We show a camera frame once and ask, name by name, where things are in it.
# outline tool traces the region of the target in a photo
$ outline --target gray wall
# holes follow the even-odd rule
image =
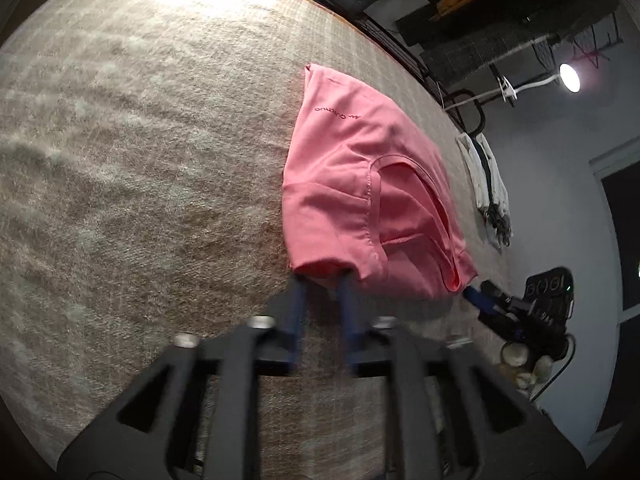
[[[619,301],[610,213],[590,160],[640,134],[640,34],[622,9],[619,18],[625,44],[609,52],[612,61],[601,61],[600,70],[588,62],[575,65],[580,93],[551,85],[523,92],[516,108],[501,101],[485,107],[485,135],[510,196],[513,291],[522,294],[527,276],[553,266],[574,273],[569,331],[577,337],[577,354],[540,405],[588,459],[616,357]],[[559,54],[558,61],[570,54]],[[498,67],[514,84],[540,70],[531,49]],[[464,86],[475,92],[493,87],[486,72]]]

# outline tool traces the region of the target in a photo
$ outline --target pink t-shirt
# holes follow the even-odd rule
[[[426,298],[477,275],[436,145],[388,97],[310,64],[282,185],[295,272]]]

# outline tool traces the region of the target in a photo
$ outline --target metal screw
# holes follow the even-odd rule
[[[395,327],[397,322],[394,316],[380,316],[374,319],[371,325],[378,330],[386,330]]]
[[[196,348],[199,342],[200,338],[193,334],[181,332],[174,336],[174,345],[180,348]]]
[[[251,328],[261,328],[263,330],[276,326],[276,320],[271,316],[253,316],[247,319],[246,323]]]

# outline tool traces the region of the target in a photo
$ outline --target wire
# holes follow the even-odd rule
[[[569,364],[571,364],[571,361],[573,360],[573,358],[574,358],[574,356],[575,356],[575,349],[576,349],[576,347],[577,347],[577,343],[575,342],[575,337],[574,337],[574,335],[573,335],[573,334],[567,334],[567,335],[566,335],[566,338],[567,338],[567,340],[569,340],[569,339],[570,339],[570,340],[571,340],[571,342],[573,343],[573,345],[572,345],[572,346],[573,346],[573,349],[571,350],[571,355],[569,356],[569,359],[567,360],[567,362],[565,362],[565,363],[564,363],[564,365],[562,366],[562,368],[560,368],[560,370],[558,370],[558,373],[557,373],[557,374],[555,374],[547,384],[545,384],[544,386],[542,386],[542,388],[540,389],[540,391],[539,391],[538,393],[536,393],[533,397],[531,397],[531,402],[536,402],[536,399],[537,399],[540,395],[542,395],[542,394],[545,392],[545,390],[546,390],[549,386],[551,386],[551,384],[553,384],[553,382],[554,382],[554,381],[555,381],[555,380],[560,376],[560,374],[561,374],[562,372],[564,372],[565,368],[567,368],[567,367],[568,367],[568,365],[569,365]]]
[[[538,86],[547,85],[560,77],[560,74],[553,74],[542,81],[534,81],[533,83],[527,83],[526,85],[521,85],[515,88],[516,94],[519,94],[523,90],[528,90],[529,88],[536,88]]]
[[[482,94],[478,94],[477,96],[470,97],[469,99],[465,99],[464,101],[460,101],[459,103],[454,103],[452,105],[449,105],[446,108],[444,108],[444,111],[451,110],[452,108],[458,108],[459,106],[462,106],[462,105],[465,105],[467,103],[470,103],[471,101],[478,101],[478,99],[481,99],[483,97],[487,97],[488,95],[497,94],[500,91],[502,91],[502,88],[496,88],[494,90],[489,90],[488,92],[484,92]]]

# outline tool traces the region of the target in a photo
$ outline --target white cloth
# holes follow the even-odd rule
[[[462,157],[465,159],[466,168],[471,177],[471,184],[476,194],[476,207],[484,214],[489,208],[489,189],[486,182],[484,169],[480,156],[476,152],[476,147],[471,142],[467,134],[462,134],[456,138]]]
[[[486,155],[486,160],[489,163],[493,202],[498,206],[500,216],[508,216],[509,194],[507,193],[507,188],[505,187],[504,182],[500,177],[500,171],[498,171],[498,164],[495,161],[494,152],[491,151],[489,143],[486,141],[483,134],[478,134],[476,136],[476,142],[482,147],[482,150]]]

